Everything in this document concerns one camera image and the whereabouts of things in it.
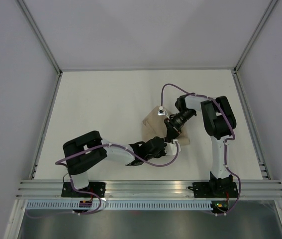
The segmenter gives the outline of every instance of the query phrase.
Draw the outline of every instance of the table surface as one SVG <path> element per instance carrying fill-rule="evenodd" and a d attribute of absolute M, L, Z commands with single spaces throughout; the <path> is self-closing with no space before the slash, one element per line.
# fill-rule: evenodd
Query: table surface
<path fill-rule="evenodd" d="M 141 141 L 141 123 L 160 104 L 161 88 L 173 83 L 189 92 L 211 97 L 225 95 L 236 117 L 236 140 L 229 148 L 230 168 L 241 179 L 262 179 L 255 150 L 230 70 L 151 70 L 64 72 L 53 107 L 35 179 L 61 179 L 66 168 L 54 163 L 64 158 L 62 145 L 92 130 L 120 144 Z M 183 95 L 168 86 L 164 107 L 177 113 Z M 212 147 L 202 115 L 186 123 L 190 145 L 183 146 L 168 167 L 143 164 L 128 167 L 104 160 L 89 170 L 92 180 L 205 180 L 212 166 Z M 152 159 L 165 164 L 173 157 Z"/>

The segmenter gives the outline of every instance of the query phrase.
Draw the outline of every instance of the beige fabric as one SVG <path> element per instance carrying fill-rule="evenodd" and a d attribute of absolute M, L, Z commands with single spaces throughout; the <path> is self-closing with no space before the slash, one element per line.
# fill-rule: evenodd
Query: beige fabric
<path fill-rule="evenodd" d="M 160 138 L 166 137 L 166 126 L 164 124 L 165 116 L 157 114 L 159 106 L 156 106 L 142 121 L 142 140 L 144 142 L 158 136 Z M 188 145 L 189 138 L 185 127 L 182 128 L 182 133 L 177 138 L 180 145 Z"/>

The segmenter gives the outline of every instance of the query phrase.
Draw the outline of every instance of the metal frame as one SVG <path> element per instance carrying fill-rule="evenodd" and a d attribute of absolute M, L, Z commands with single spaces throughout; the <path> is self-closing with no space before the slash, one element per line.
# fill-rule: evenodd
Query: metal frame
<path fill-rule="evenodd" d="M 260 169 L 264 180 L 242 180 L 242 193 L 240 200 L 274 200 L 277 207 L 277 212 L 282 224 L 282 184 L 279 180 L 271 180 L 270 174 L 267 171 L 265 158 L 262 152 L 261 143 L 255 127 L 250 108 L 243 90 L 243 86 L 239 79 L 238 70 L 242 66 L 246 56 L 248 55 L 253 44 L 257 40 L 259 34 L 264 28 L 265 23 L 269 19 L 273 10 L 275 9 L 279 0 L 271 0 L 267 9 L 265 10 L 261 20 L 259 21 L 255 31 L 249 39 L 243 53 L 241 54 L 236 66 L 231 69 L 233 79 L 236 85 L 238 96 L 245 114 L 248 129 L 251 134 L 252 142 L 258 157 Z M 32 17 L 24 0 L 16 0 L 26 20 L 28 21 L 31 29 L 34 31 L 39 43 L 44 49 L 48 59 L 55 68 L 58 74 L 58 80 L 54 90 L 51 104 L 47 112 L 45 124 L 42 129 L 42 136 L 40 137 L 36 153 L 33 159 L 34 166 L 29 175 L 32 178 L 35 173 L 37 162 L 41 153 L 43 141 L 48 128 L 49 120 L 52 114 L 53 105 L 56 99 L 58 88 L 60 85 L 62 70 L 59 68 L 52 52 L 50 51 L 42 33 L 40 32 L 34 18 Z M 168 202 L 201 202 L 201 200 L 193 197 L 192 191 L 187 189 L 194 181 L 104 181 L 106 183 L 105 198 L 113 202 L 123 201 L 139 201 L 151 200 L 151 202 L 158 202 L 161 200 Z M 16 196 L 16 201 L 9 218 L 8 226 L 5 233 L 5 238 L 17 238 L 21 226 L 22 218 L 25 208 L 27 207 L 28 200 L 30 202 L 39 202 L 39 200 L 48 200 L 49 202 L 66 202 L 69 199 L 61 198 L 62 189 L 61 180 L 22 180 Z"/>

